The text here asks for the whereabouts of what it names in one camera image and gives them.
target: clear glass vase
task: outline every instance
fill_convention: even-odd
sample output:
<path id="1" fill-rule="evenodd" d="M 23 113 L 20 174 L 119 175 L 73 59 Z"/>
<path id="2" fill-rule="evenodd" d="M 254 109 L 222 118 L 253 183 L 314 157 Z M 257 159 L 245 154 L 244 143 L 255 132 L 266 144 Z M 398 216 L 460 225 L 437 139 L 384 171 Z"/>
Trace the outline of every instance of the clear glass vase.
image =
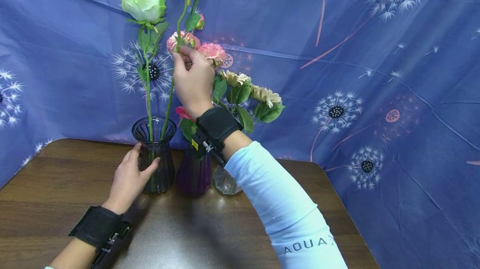
<path id="1" fill-rule="evenodd" d="M 206 154 L 199 158 L 196 150 L 189 143 L 177 171 L 179 191 L 189 196 L 200 196 L 208 190 L 211 181 L 212 159 L 210 155 Z"/>
<path id="2" fill-rule="evenodd" d="M 152 136 L 148 129 L 148 117 L 137 121 L 132 127 L 133 136 L 142 143 L 138 168 L 145 170 L 155 158 L 160 158 L 157 170 L 145 185 L 145 192 L 151 194 L 165 193 L 175 182 L 175 167 L 173 165 L 170 141 L 177 132 L 177 126 L 173 121 L 167 121 L 165 136 L 161 139 L 161 133 L 165 117 L 152 117 Z"/>
<path id="3" fill-rule="evenodd" d="M 213 177 L 215 188 L 224 195 L 235 195 L 241 192 L 240 186 L 221 166 L 217 166 Z"/>

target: pink flower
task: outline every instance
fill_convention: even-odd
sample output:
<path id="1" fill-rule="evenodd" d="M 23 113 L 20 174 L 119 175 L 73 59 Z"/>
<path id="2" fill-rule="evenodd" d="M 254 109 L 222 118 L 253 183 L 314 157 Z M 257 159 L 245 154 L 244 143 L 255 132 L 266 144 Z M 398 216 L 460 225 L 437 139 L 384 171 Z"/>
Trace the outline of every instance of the pink flower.
<path id="1" fill-rule="evenodd" d="M 195 26 L 195 29 L 197 29 L 197 30 L 202 30 L 202 29 L 203 29 L 203 25 L 205 25 L 205 18 L 203 18 L 203 14 L 201 13 L 201 14 L 200 14 L 200 20 L 199 20 L 199 22 L 197 23 L 197 25 Z"/>
<path id="2" fill-rule="evenodd" d="M 175 112 L 177 113 L 177 115 L 180 116 L 180 119 L 188 119 L 188 120 L 191 120 L 192 122 L 195 122 L 193 121 L 192 117 L 190 117 L 190 115 L 187 113 L 187 110 L 183 106 L 179 106 L 175 108 Z"/>
<path id="3" fill-rule="evenodd" d="M 185 33 L 185 31 L 180 31 L 180 35 L 183 38 L 183 40 L 192 46 L 192 48 L 195 48 L 198 50 L 200 46 L 200 39 L 197 38 L 195 35 L 191 33 Z M 167 39 L 167 50 L 170 53 L 175 52 L 175 48 L 177 47 L 177 33 L 175 32 L 170 38 Z"/>
<path id="4" fill-rule="evenodd" d="M 214 60 L 218 66 L 223 65 L 223 61 L 227 58 L 225 50 L 219 44 L 203 43 L 198 51 L 208 60 Z"/>

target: light blue sleeve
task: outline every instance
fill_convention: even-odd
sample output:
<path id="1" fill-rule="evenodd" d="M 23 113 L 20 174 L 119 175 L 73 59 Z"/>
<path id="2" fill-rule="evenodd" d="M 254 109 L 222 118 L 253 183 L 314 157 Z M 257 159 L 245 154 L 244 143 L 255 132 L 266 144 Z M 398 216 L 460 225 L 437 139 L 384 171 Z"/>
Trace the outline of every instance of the light blue sleeve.
<path id="1" fill-rule="evenodd" d="M 225 169 L 260 216 L 283 269 L 347 268 L 317 205 L 260 143 L 237 151 Z"/>

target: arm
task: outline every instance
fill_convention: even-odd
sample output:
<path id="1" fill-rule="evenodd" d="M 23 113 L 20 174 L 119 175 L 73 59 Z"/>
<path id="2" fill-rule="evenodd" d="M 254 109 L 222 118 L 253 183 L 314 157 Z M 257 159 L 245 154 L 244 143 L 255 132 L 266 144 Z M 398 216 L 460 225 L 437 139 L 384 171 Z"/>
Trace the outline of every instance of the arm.
<path id="1" fill-rule="evenodd" d="M 215 71 L 195 50 L 174 53 L 175 90 L 194 119 L 212 107 Z M 186 69 L 185 61 L 192 63 Z M 284 269 L 347 268 L 330 229 L 303 188 L 259 143 L 240 131 L 224 140 L 225 169 L 260 216 Z"/>
<path id="2" fill-rule="evenodd" d="M 140 144 L 127 152 L 123 162 L 115 171 L 110 196 L 102 208 L 117 215 L 124 214 L 132 205 L 146 182 L 158 167 L 158 159 L 144 171 L 138 170 Z M 87 269 L 92 265 L 97 248 L 77 238 L 73 239 L 65 249 L 53 260 L 50 267 L 55 269 Z"/>

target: blue fabric backdrop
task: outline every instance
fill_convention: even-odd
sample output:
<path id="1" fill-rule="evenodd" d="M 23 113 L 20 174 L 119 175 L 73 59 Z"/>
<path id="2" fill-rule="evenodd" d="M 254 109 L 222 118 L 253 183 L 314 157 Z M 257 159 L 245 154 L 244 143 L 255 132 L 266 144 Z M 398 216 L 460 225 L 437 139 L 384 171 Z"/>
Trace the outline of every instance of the blue fabric backdrop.
<path id="1" fill-rule="evenodd" d="M 197 35 L 227 48 L 229 70 L 281 94 L 284 112 L 253 138 L 323 167 L 382 268 L 473 269 L 479 4 L 202 0 Z M 167 0 L 167 20 L 182 5 Z M 119 0 L 0 0 L 0 18 L 0 186 L 53 140 L 133 143 L 146 111 L 136 26 Z M 156 62 L 168 80 L 170 58 Z M 155 81 L 155 114 L 168 87 Z"/>

